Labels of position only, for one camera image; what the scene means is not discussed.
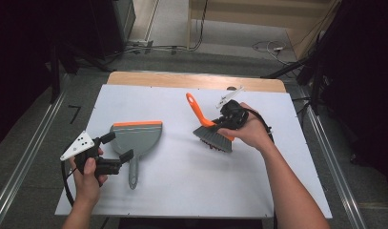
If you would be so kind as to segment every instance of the dustpan handle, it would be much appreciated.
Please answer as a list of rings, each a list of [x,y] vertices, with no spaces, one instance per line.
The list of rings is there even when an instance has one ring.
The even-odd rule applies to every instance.
[[[129,186],[135,189],[139,178],[139,156],[134,156],[129,163]]]

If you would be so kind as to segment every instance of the person's right hand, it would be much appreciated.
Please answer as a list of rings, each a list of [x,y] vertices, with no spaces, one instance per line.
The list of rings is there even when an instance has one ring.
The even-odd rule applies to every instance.
[[[254,109],[252,109],[246,103],[240,103],[240,105],[243,108],[251,109],[254,111]],[[251,113],[249,113],[247,122],[240,129],[229,130],[220,128],[217,132],[221,135],[238,137],[247,145],[258,149],[261,153],[264,152],[267,147],[270,147],[271,144],[274,145],[261,121]]]

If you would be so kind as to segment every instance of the gray floor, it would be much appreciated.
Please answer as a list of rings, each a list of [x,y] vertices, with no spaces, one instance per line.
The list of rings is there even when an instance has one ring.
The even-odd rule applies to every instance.
[[[154,22],[151,38],[155,39],[154,42],[159,42],[160,38],[156,38],[156,35],[159,37],[161,34],[155,31],[161,31],[161,29],[158,27],[159,22],[156,21],[156,23]],[[244,57],[246,53],[242,49],[237,49],[240,55],[236,52],[225,53],[225,51],[226,49],[214,47],[211,52],[178,52],[176,55],[163,51],[152,51],[149,54],[125,53],[116,58],[110,66],[119,71],[217,73],[246,77],[259,77],[273,73],[282,67],[281,63],[275,61],[267,53],[254,57],[252,53],[254,50],[248,49],[247,57]],[[292,61],[290,55],[287,58],[288,61]],[[107,81],[108,76],[108,73],[102,73],[95,67],[88,66],[82,68],[78,75],[69,76],[70,84],[63,101],[45,138],[35,149],[31,167],[28,171],[23,172],[26,173],[26,176],[0,228],[58,228],[63,223],[63,217],[54,215],[57,201],[63,190],[58,158],[65,146],[86,128],[99,89]],[[284,80],[286,89],[293,98],[301,97],[299,87],[293,77],[293,73],[290,73],[280,78]],[[50,96],[50,90],[44,92],[0,144],[0,192],[14,172],[21,156],[27,151],[32,136],[50,108]],[[82,107],[73,124],[70,122],[75,110],[69,108],[69,105]],[[294,106],[299,110],[303,104],[295,102]],[[385,178],[372,168],[349,163],[352,151],[340,125],[329,117],[324,107],[321,107],[320,111],[326,134],[332,143],[356,202],[360,206],[367,228],[388,228],[388,186]],[[304,134],[333,212],[334,218],[330,219],[330,224],[332,228],[352,228],[310,119],[306,115],[304,120]],[[104,217],[93,217],[92,228],[99,228],[103,220]],[[110,219],[106,228],[117,228],[117,223],[118,219]],[[272,228],[270,220],[265,221],[265,228]]]
[[[187,15],[188,1],[160,0],[149,40],[152,40],[155,46],[186,46]],[[200,37],[201,22],[192,20],[191,24],[193,47]],[[139,37],[134,35],[133,39],[139,40]],[[280,60],[296,61],[284,28],[258,25],[205,21],[203,42],[197,52],[274,60],[267,51],[271,41],[275,43],[269,45],[270,50],[278,46],[285,48],[279,54]]]

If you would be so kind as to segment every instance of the metal rail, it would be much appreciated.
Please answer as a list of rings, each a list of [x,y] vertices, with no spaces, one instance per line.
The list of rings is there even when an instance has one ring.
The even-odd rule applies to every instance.
[[[303,97],[309,96],[304,88],[300,88],[300,94]],[[349,187],[345,175],[343,174],[337,162],[336,155],[334,154],[330,141],[327,135],[325,134],[319,116],[315,116],[313,110],[310,107],[307,109],[307,114],[312,122],[313,129],[315,130],[322,153],[324,154],[325,160],[328,164],[328,168],[330,169],[330,173],[333,176],[334,183],[336,184],[339,196],[341,197],[342,204],[344,205],[352,228],[367,228],[363,216],[357,206],[357,202],[355,201],[354,195],[352,194],[351,188]]]
[[[16,194],[18,193],[18,190],[24,181],[28,170],[31,167],[36,154],[38,153],[38,150],[63,102],[63,99],[66,96],[70,83],[71,77],[68,74],[65,74],[62,82],[62,92],[57,97],[56,101],[52,103],[47,109],[41,123],[39,124],[35,134],[31,139],[30,144],[16,165],[9,181],[5,184],[0,192],[0,225],[3,222],[6,213],[9,211],[9,208]]]

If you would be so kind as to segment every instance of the person's left hand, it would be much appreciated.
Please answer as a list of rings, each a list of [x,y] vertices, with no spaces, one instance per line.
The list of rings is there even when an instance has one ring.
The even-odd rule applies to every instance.
[[[103,155],[103,151],[98,149],[98,154]],[[74,157],[69,160],[71,168],[74,170],[76,165],[74,163]],[[85,207],[93,208],[99,200],[100,188],[99,183],[103,184],[108,177],[106,175],[101,175],[98,177],[98,180],[95,178],[96,164],[94,158],[88,158],[86,164],[84,165],[84,175],[80,171],[76,170],[73,173],[76,196],[74,200],[75,203],[81,203]]]

